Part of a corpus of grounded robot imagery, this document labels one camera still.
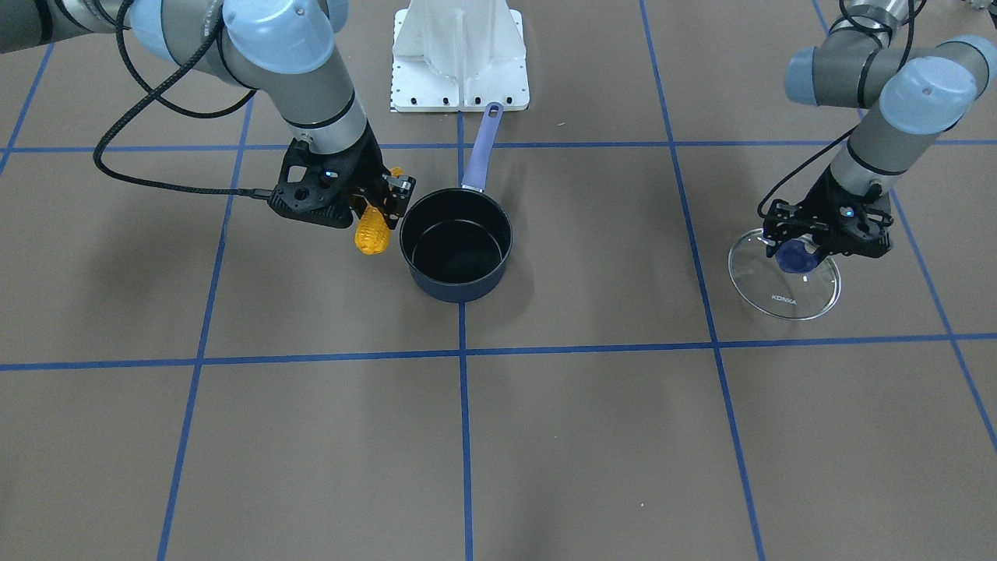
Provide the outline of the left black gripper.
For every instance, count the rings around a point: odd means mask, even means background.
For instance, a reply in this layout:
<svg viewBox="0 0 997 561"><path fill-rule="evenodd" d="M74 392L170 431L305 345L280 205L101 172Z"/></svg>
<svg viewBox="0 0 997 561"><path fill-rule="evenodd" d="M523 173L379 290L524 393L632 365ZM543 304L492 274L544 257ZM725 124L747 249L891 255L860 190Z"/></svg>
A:
<svg viewBox="0 0 997 561"><path fill-rule="evenodd" d="M825 231L812 234L818 244L843 244L845 238L857 244L877 239L877 227L869 221L868 208L875 202L870 195L855 195L838 184L832 171L825 170L809 194L813 216L826 225Z"/></svg>

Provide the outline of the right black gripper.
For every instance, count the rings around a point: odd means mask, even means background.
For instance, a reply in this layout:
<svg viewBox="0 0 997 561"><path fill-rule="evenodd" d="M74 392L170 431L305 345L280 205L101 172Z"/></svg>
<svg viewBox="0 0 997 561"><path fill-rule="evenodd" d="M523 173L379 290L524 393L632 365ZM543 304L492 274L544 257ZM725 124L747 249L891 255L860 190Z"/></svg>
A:
<svg viewBox="0 0 997 561"><path fill-rule="evenodd" d="M383 163L376 136L366 129L355 143L342 150L320 149L317 139L300 139L301 166L305 168L300 203L340 205L349 203L357 220L374 203L367 189L378 187L378 211L389 231L406 216L417 179L412 175L391 175Z"/></svg>

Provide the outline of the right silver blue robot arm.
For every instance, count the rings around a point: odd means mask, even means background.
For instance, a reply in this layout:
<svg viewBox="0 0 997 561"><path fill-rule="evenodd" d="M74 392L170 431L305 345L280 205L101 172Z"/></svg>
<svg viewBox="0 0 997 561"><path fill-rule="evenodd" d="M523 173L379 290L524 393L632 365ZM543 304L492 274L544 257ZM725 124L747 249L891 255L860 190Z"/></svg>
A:
<svg viewBox="0 0 997 561"><path fill-rule="evenodd" d="M292 132L277 184L232 189L260 199L279 216L332 228L353 223L394 231L406 213L414 180L394 175L382 153L335 36L347 22L346 1L4 1L2 52L16 52L87 34L114 34L122 57L125 32L150 53L177 65L160 85L105 132L93 162L111 170L104 150L115 136L191 71L264 93Z"/></svg>

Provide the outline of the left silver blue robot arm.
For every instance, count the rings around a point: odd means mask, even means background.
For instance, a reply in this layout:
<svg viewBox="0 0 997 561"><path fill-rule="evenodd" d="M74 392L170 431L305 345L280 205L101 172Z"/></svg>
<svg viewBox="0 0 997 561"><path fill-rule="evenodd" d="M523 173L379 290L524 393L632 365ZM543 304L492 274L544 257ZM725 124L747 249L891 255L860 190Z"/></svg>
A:
<svg viewBox="0 0 997 561"><path fill-rule="evenodd" d="M880 255L890 248L890 192L919 157L957 125L995 82L995 45L961 35L927 49L894 48L912 34L913 1L841 1L819 46L791 57L787 98L802 105L862 109L832 147L836 156L807 196L758 206L771 249L809 237L824 252Z"/></svg>

